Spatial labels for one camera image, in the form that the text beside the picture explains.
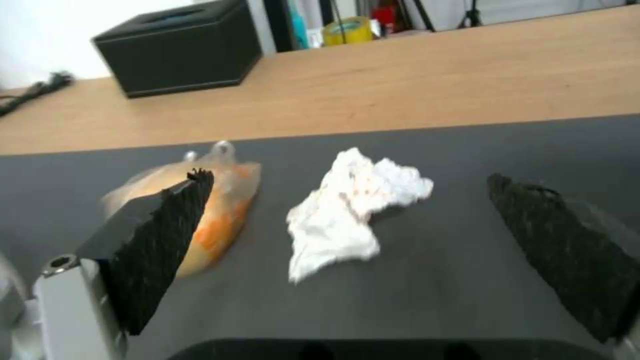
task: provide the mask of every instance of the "plastic bag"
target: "plastic bag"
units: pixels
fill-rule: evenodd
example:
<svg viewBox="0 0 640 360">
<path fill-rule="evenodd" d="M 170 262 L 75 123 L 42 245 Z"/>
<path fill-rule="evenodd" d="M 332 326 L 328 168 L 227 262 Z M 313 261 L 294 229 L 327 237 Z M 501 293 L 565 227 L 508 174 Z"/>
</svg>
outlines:
<svg viewBox="0 0 640 360">
<path fill-rule="evenodd" d="M 183 181 L 193 168 L 213 171 L 214 184 L 176 277 L 199 272 L 217 262 L 233 242 L 258 189 L 260 164 L 236 163 L 233 145 L 218 142 L 200 159 L 196 159 L 194 152 L 188 152 L 184 161 L 144 171 L 103 198 L 110 217 L 133 198 L 157 193 Z"/>
</svg>

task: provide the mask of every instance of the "wooden table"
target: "wooden table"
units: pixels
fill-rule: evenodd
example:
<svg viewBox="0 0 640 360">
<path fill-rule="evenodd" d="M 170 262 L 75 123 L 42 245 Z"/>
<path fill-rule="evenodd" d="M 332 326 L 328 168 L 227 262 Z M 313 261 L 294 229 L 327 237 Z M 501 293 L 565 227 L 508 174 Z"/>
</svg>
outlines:
<svg viewBox="0 0 640 360">
<path fill-rule="evenodd" d="M 640 112 L 640 6 L 262 59 L 241 86 L 128 100 L 79 81 L 0 119 L 0 154 Z"/>
</svg>

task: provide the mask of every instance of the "tripod leg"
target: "tripod leg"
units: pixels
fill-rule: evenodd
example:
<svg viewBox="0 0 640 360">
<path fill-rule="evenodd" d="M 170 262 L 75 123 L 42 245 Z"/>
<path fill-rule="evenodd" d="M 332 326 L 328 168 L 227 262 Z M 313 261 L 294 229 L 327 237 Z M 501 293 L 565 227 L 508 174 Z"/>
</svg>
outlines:
<svg viewBox="0 0 640 360">
<path fill-rule="evenodd" d="M 433 24 L 431 23 L 431 19 L 429 19 L 429 14 L 427 14 L 427 11 L 424 9 L 424 6 L 422 5 L 422 1 L 413 0 L 413 2 L 415 3 L 415 7 L 418 8 L 420 17 L 422 18 L 422 21 L 424 22 L 424 25 L 427 27 L 427 29 L 432 32 L 436 32 L 436 29 L 433 27 Z"/>
</svg>

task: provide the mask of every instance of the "power cord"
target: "power cord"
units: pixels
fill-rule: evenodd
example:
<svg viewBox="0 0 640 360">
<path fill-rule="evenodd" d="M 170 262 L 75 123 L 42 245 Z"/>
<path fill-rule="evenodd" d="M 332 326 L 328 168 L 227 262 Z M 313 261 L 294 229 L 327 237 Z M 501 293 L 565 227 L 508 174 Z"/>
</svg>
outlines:
<svg viewBox="0 0 640 360">
<path fill-rule="evenodd" d="M 73 82 L 74 77 L 68 72 L 54 72 L 51 74 L 51 78 L 49 79 L 48 83 L 39 81 L 31 85 L 31 87 L 28 88 L 27 91 L 25 91 L 22 95 L 2 95 L 0 96 L 0 102 L 7 99 L 10 100 L 4 104 L 0 103 L 0 117 L 3 117 L 13 110 L 16 110 L 18 107 L 20 107 L 20 105 L 29 100 L 33 100 L 42 95 L 58 91 L 69 86 Z"/>
</svg>

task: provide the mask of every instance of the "red object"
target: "red object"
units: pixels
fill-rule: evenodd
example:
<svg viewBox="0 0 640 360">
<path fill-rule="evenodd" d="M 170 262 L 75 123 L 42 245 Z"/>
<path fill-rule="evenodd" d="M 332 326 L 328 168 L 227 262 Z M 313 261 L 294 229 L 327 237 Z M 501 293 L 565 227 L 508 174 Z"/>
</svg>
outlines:
<svg viewBox="0 0 640 360">
<path fill-rule="evenodd" d="M 373 10 L 371 17 L 378 20 L 380 22 L 380 26 L 385 26 L 389 33 L 394 32 L 396 9 L 393 6 L 381 6 Z"/>
</svg>

